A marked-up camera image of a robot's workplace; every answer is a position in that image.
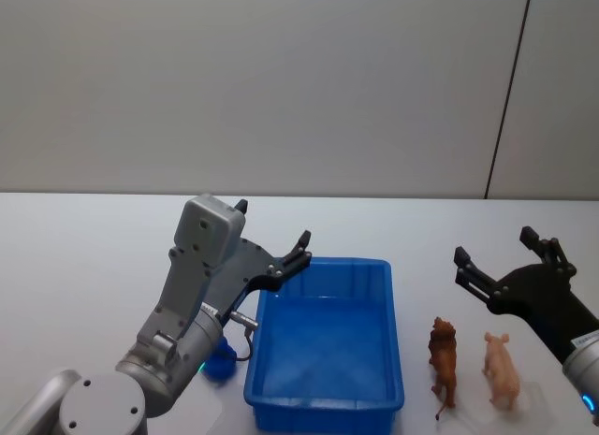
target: gray wall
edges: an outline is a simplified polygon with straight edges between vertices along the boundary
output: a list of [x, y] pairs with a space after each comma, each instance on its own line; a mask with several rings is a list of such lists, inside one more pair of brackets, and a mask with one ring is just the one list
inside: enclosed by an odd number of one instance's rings
[[[0, 0], [0, 190], [482, 197], [525, 3]], [[599, 195], [596, 9], [533, 0], [492, 196]]]

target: table surface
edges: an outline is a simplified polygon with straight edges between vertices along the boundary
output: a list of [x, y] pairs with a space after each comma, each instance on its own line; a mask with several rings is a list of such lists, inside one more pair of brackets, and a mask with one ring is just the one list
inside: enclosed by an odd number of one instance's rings
[[[112, 370], [135, 339], [166, 278], [174, 230], [189, 196], [0, 194], [0, 427], [52, 370]], [[234, 204], [235, 197], [224, 197]], [[405, 405], [394, 433], [596, 433], [561, 366], [516, 317], [495, 316], [454, 284], [463, 245], [500, 278], [536, 258], [519, 243], [531, 225], [558, 237], [577, 266], [575, 293], [599, 313], [599, 203], [252, 197], [244, 236], [284, 254], [304, 228], [314, 255], [386, 259], [393, 268]], [[241, 309], [255, 314], [257, 295]], [[428, 340], [435, 316], [457, 329], [458, 407], [435, 422]], [[483, 334], [508, 332], [519, 369], [519, 409], [489, 403]], [[242, 329], [226, 334], [241, 353]], [[259, 433], [242, 390], [196, 377], [150, 433]]]

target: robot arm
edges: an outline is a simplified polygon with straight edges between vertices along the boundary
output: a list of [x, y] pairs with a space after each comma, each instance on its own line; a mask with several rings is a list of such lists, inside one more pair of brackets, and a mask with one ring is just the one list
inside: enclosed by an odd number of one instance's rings
[[520, 241], [541, 264], [517, 268], [499, 281], [478, 269], [462, 247], [456, 248], [456, 283], [487, 304], [495, 314], [524, 319], [563, 365], [599, 425], [599, 321], [572, 293], [576, 268], [568, 262], [557, 239], [539, 239], [529, 227]]
[[146, 418], [166, 413], [216, 349], [254, 290], [277, 291], [308, 267], [310, 232], [283, 258], [242, 239], [247, 201], [235, 208], [210, 195], [189, 200], [175, 233], [162, 295], [116, 371], [50, 379], [0, 430], [1, 435], [145, 435]]

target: pink pig figurine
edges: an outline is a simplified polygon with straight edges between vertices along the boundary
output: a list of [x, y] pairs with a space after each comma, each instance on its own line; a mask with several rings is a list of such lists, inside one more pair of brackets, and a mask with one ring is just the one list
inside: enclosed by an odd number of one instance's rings
[[512, 363], [512, 358], [504, 346], [509, 342], [509, 335], [503, 334], [500, 338], [487, 332], [485, 341], [487, 342], [487, 354], [485, 355], [483, 374], [491, 379], [492, 398], [489, 400], [496, 404], [497, 399], [507, 397], [509, 401], [507, 408], [512, 410], [520, 393], [520, 379]]

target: blue bin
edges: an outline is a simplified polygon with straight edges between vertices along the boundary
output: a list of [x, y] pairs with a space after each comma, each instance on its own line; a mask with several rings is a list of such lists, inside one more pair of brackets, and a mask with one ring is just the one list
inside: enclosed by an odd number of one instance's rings
[[391, 266], [313, 258], [261, 292], [243, 395], [267, 431], [388, 435], [403, 405]]

